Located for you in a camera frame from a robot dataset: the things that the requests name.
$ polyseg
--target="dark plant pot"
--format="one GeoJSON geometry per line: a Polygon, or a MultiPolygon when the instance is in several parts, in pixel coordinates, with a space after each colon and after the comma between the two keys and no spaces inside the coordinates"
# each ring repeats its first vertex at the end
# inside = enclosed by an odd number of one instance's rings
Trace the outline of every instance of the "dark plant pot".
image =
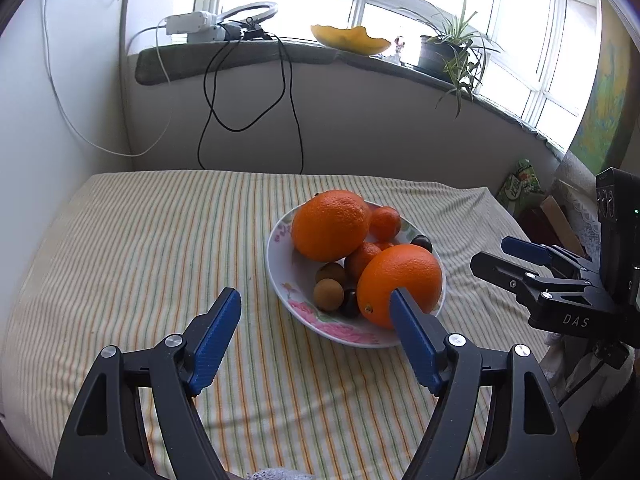
{"type": "Polygon", "coordinates": [[[447,83],[451,83],[449,74],[445,69],[445,60],[454,59],[455,52],[460,53],[462,49],[450,43],[430,43],[430,36],[421,36],[420,59],[418,69],[430,76],[436,77],[447,83]]]}

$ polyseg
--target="black cable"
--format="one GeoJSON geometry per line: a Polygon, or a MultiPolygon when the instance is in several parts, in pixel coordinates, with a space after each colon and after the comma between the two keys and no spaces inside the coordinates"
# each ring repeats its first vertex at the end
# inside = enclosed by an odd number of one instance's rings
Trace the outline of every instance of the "black cable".
{"type": "Polygon", "coordinates": [[[562,406],[565,402],[567,402],[571,396],[577,392],[581,387],[583,387],[586,383],[589,382],[589,380],[596,374],[598,373],[598,370],[600,370],[602,367],[604,366],[604,361],[600,361],[598,364],[595,365],[594,369],[591,370],[591,372],[589,372],[588,374],[585,375],[585,377],[578,383],[576,384],[573,388],[571,388],[566,395],[560,400],[560,402],[558,402],[558,406],[562,406]]]}
{"type": "Polygon", "coordinates": [[[202,79],[202,90],[204,92],[204,97],[207,101],[207,105],[209,105],[209,117],[207,118],[207,122],[204,125],[204,128],[202,129],[202,133],[200,134],[200,140],[198,142],[198,151],[197,151],[197,157],[198,157],[198,164],[200,165],[200,167],[204,170],[204,165],[202,164],[202,161],[200,159],[200,150],[202,147],[202,141],[204,139],[204,134],[207,130],[207,127],[209,126],[209,123],[211,121],[211,117],[215,117],[216,121],[218,122],[218,124],[220,124],[220,126],[222,126],[225,130],[233,132],[233,133],[239,133],[239,132],[244,132],[245,130],[248,130],[251,126],[253,126],[255,123],[257,123],[261,118],[263,118],[269,111],[271,111],[280,101],[282,101],[282,98],[284,97],[284,94],[287,90],[287,80],[286,80],[286,75],[285,75],[285,70],[284,70],[284,58],[282,57],[282,51],[284,51],[284,53],[287,56],[287,60],[289,61],[289,99],[291,102],[291,109],[293,111],[293,117],[296,120],[296,126],[298,128],[298,140],[300,142],[300,159],[301,159],[301,167],[300,167],[300,174],[302,174],[304,167],[305,167],[305,154],[304,154],[304,148],[303,148],[303,144],[302,144],[302,133],[300,132],[300,121],[298,120],[298,114],[296,112],[296,107],[295,104],[293,102],[293,92],[292,92],[292,85],[293,85],[293,65],[291,62],[291,58],[289,56],[289,52],[287,51],[287,48],[285,47],[285,45],[282,43],[282,41],[280,40],[280,38],[278,38],[275,34],[274,37],[276,37],[276,39],[278,40],[278,57],[280,59],[280,73],[282,74],[282,92],[280,93],[279,97],[276,99],[275,102],[273,102],[273,104],[271,104],[265,111],[263,111],[262,113],[260,113],[253,121],[251,121],[247,126],[244,126],[242,128],[231,128],[230,126],[226,125],[225,123],[222,122],[222,120],[218,117],[218,115],[216,114],[215,108],[214,108],[214,104],[215,104],[215,99],[216,99],[216,89],[218,86],[218,72],[220,71],[220,67],[222,66],[222,64],[225,62],[226,58],[231,54],[231,52],[233,51],[233,49],[235,49],[236,46],[238,46],[238,44],[242,41],[242,37],[240,37],[240,39],[238,40],[238,42],[224,55],[224,57],[220,60],[220,62],[218,63],[218,65],[216,66],[216,69],[214,70],[214,77],[213,77],[213,92],[211,95],[211,99],[209,99],[209,94],[207,93],[207,75],[209,75],[209,69],[211,68],[211,65],[213,64],[213,61],[216,59],[216,57],[225,49],[225,47],[230,43],[230,40],[228,40],[223,46],[222,48],[220,48],[211,58],[211,60],[209,61],[209,64],[207,65],[205,72],[204,72],[204,77],[202,79]]]}

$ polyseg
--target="yellow scalloped dish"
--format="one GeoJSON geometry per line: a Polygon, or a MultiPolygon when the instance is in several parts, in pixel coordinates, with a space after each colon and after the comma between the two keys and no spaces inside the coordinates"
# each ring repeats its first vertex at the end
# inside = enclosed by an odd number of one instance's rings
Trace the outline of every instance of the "yellow scalloped dish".
{"type": "Polygon", "coordinates": [[[370,38],[367,29],[359,25],[353,28],[335,28],[329,25],[311,25],[311,33],[319,43],[339,50],[363,56],[384,52],[391,43],[382,38],[370,38]]]}

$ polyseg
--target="spider plant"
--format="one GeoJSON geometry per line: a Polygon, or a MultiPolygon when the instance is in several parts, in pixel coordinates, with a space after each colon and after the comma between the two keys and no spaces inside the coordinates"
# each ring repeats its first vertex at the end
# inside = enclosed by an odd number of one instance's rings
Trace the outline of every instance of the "spider plant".
{"type": "Polygon", "coordinates": [[[414,14],[418,17],[418,21],[436,31],[436,36],[428,38],[427,43],[448,44],[451,47],[452,56],[449,59],[442,54],[439,55],[444,62],[444,73],[449,77],[453,88],[438,99],[436,107],[446,95],[455,92],[458,102],[457,117],[460,114],[460,108],[462,108],[462,94],[466,93],[473,101],[474,88],[484,77],[486,53],[498,52],[498,50],[487,47],[484,40],[488,41],[488,38],[469,27],[469,22],[477,12],[474,11],[469,17],[466,16],[466,0],[462,1],[460,17],[449,18],[440,13],[442,22],[437,24],[412,10],[402,10],[414,14]]]}

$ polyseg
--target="window sill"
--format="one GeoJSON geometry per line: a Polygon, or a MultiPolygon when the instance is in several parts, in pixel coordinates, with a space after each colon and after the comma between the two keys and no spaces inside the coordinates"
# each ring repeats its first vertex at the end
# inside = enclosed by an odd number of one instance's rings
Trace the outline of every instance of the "window sill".
{"type": "MultiPolygon", "coordinates": [[[[351,52],[335,50],[315,42],[287,40],[284,41],[284,43],[293,63],[331,64],[334,61],[341,61],[362,70],[400,77],[440,89],[443,92],[452,88],[450,83],[418,72],[411,68],[411,66],[399,66],[379,58],[360,56],[359,54],[352,54],[351,52]]],[[[171,81],[176,81],[203,75],[212,54],[219,48],[220,44],[183,43],[161,46],[160,53],[169,78],[171,81]]],[[[279,59],[278,44],[275,41],[246,41],[234,48],[233,52],[225,59],[220,70],[266,63],[279,59]]],[[[164,73],[158,63],[155,48],[148,48],[138,54],[135,77],[136,81],[144,86],[154,86],[166,82],[164,73]]],[[[471,101],[466,94],[463,94],[463,98],[471,101]]],[[[554,155],[559,160],[562,160],[564,153],[553,145],[540,131],[525,123],[521,118],[498,107],[482,96],[474,96],[473,102],[491,113],[498,115],[503,120],[517,124],[523,131],[536,135],[539,139],[544,140],[546,146],[554,155]]]]}

